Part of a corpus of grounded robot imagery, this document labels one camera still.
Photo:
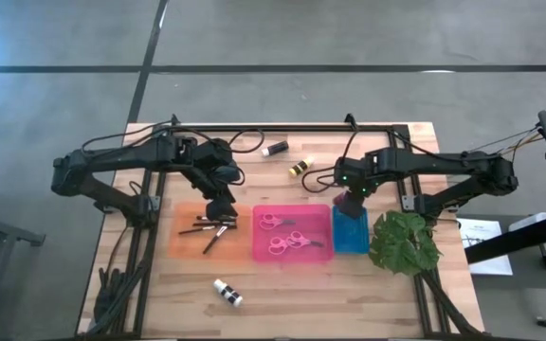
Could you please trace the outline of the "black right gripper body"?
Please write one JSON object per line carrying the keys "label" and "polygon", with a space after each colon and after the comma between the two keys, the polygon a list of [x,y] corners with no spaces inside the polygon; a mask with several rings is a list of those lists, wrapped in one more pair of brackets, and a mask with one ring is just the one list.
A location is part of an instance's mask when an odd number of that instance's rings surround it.
{"label": "black right gripper body", "polygon": [[377,190],[377,183],[370,178],[364,159],[339,158],[334,165],[335,184],[353,194],[371,195]]}

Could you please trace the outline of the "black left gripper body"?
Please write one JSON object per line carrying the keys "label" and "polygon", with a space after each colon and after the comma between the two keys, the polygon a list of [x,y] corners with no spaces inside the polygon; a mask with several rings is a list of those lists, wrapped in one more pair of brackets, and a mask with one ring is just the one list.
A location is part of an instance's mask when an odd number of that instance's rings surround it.
{"label": "black left gripper body", "polygon": [[235,161],[231,161],[229,164],[212,169],[207,173],[207,179],[213,185],[213,189],[208,190],[203,195],[205,199],[225,198],[230,202],[235,202],[236,199],[229,187],[241,186],[244,183],[244,171]]}

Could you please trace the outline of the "yellow paint bottle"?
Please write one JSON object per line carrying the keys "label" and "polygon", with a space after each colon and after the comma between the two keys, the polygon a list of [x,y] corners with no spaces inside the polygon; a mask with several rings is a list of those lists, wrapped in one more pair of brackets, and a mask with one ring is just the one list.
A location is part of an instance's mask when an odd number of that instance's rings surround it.
{"label": "yellow paint bottle", "polygon": [[308,156],[292,166],[288,171],[293,177],[298,177],[302,173],[306,172],[314,164],[314,162],[315,158],[313,156]]}

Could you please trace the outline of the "pink-handled scissors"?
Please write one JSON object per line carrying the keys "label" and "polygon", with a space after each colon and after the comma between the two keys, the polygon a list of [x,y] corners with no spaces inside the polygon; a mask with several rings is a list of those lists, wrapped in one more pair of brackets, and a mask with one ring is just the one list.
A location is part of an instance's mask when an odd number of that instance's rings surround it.
{"label": "pink-handled scissors", "polygon": [[288,248],[301,248],[306,239],[298,231],[293,231],[287,237],[274,237],[269,241],[268,252],[279,256]]}
{"label": "pink-handled scissors", "polygon": [[315,246],[315,247],[324,246],[322,242],[317,242],[317,241],[307,239],[299,231],[291,232],[289,236],[286,238],[286,243],[290,247],[294,247],[294,248],[302,248],[304,246]]}
{"label": "pink-handled scissors", "polygon": [[273,214],[264,214],[259,221],[259,227],[263,230],[272,230],[282,225],[292,225],[295,223],[296,221],[292,219],[280,218]]}

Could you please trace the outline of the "white paint bottle black label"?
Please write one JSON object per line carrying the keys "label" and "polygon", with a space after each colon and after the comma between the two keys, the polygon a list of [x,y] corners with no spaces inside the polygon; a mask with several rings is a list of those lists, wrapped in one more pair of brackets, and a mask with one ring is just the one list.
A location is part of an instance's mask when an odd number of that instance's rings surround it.
{"label": "white paint bottle black label", "polygon": [[219,278],[213,282],[213,287],[233,307],[239,307],[244,301],[237,291]]}

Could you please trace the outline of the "small slotted plastic basket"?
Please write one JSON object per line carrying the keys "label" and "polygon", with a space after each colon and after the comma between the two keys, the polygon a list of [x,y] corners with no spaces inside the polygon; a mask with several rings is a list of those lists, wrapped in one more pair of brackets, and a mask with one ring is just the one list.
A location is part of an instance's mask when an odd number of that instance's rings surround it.
{"label": "small slotted plastic basket", "polygon": [[368,254],[370,251],[370,230],[368,213],[362,209],[358,219],[353,219],[333,206],[334,250],[342,254]]}

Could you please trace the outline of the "pink translucent plastic bin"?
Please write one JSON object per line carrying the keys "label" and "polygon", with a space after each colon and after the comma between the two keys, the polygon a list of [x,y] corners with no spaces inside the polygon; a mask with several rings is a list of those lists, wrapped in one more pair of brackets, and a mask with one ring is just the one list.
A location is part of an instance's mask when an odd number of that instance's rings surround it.
{"label": "pink translucent plastic bin", "polygon": [[[259,221],[264,214],[295,220],[295,224],[263,230]],[[274,237],[287,237],[299,231],[307,239],[322,242],[323,247],[304,246],[288,248],[279,256],[268,252],[269,241]],[[252,259],[257,262],[319,263],[334,256],[331,208],[326,205],[258,205],[252,210]]]}

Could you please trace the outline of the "orange translucent plastic bin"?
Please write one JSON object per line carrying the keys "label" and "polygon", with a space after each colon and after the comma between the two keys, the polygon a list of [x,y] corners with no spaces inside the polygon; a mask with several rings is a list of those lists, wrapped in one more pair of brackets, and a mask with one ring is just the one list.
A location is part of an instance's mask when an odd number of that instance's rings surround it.
{"label": "orange translucent plastic bin", "polygon": [[168,256],[187,260],[230,260],[243,261],[251,257],[252,210],[250,206],[238,205],[237,227],[228,229],[206,255],[202,255],[218,228],[196,233],[179,235],[183,230],[194,229],[196,216],[205,216],[205,204],[180,203],[173,207],[168,243]]}

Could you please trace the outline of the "artificial green leafy plant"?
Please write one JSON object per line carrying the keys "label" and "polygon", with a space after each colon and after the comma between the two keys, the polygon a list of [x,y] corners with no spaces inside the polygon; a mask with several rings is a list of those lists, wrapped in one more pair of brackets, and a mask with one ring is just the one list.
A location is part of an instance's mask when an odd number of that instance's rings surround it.
{"label": "artificial green leafy plant", "polygon": [[411,277],[433,270],[442,256],[433,234],[421,215],[389,210],[373,224],[368,257],[374,266],[393,274]]}

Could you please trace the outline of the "white paper sheet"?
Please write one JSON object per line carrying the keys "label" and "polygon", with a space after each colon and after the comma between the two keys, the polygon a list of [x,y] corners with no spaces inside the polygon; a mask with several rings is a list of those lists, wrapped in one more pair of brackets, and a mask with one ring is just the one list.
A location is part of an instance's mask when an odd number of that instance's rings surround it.
{"label": "white paper sheet", "polygon": [[[459,218],[460,233],[464,249],[502,234],[501,226],[495,221]],[[513,270],[507,256],[469,264],[472,275],[512,276]]]}

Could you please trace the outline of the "black beam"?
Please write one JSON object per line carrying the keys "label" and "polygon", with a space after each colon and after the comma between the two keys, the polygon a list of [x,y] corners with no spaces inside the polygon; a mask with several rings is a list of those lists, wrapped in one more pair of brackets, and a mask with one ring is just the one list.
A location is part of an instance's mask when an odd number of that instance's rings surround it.
{"label": "black beam", "polygon": [[467,262],[477,263],[546,243],[546,219],[467,247]]}

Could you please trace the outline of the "white plastic object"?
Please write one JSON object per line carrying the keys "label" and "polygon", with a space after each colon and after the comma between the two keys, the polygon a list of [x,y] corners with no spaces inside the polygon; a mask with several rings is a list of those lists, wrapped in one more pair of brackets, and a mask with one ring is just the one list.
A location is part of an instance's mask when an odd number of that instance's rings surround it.
{"label": "white plastic object", "polygon": [[530,215],[524,219],[521,219],[519,221],[516,221],[514,223],[511,223],[508,227],[508,231],[509,232],[513,232],[513,231],[516,231],[516,230],[519,230],[519,229],[522,229],[526,226],[529,226],[529,225],[532,225],[532,224],[537,224],[539,222],[542,222],[546,220],[546,212],[539,212],[537,214],[534,214],[534,215]]}

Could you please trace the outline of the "black aluminium table frame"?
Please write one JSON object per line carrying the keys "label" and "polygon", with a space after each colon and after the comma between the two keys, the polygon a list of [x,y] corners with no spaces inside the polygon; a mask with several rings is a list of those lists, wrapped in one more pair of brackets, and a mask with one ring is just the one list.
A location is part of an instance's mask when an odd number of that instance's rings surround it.
{"label": "black aluminium table frame", "polygon": [[[199,132],[235,138],[236,161],[246,173],[246,182],[233,190],[235,206],[252,210],[259,204],[330,204],[334,189],[307,192],[289,168],[308,156],[325,168],[344,153],[358,156],[383,148],[390,144],[391,125],[364,123],[354,134],[346,123],[271,123],[255,134],[248,124],[202,124]],[[263,156],[263,148],[281,141],[288,142],[287,151]],[[161,197],[158,225],[134,230],[122,215],[108,214],[94,264],[130,272],[148,258],[150,266],[113,329],[85,341],[409,339],[459,332],[422,279],[379,269],[365,256],[336,255],[319,263],[170,258],[173,207],[204,200],[179,174],[119,170],[113,185],[128,191],[134,181]],[[218,278],[243,297],[239,307],[215,290]]]}

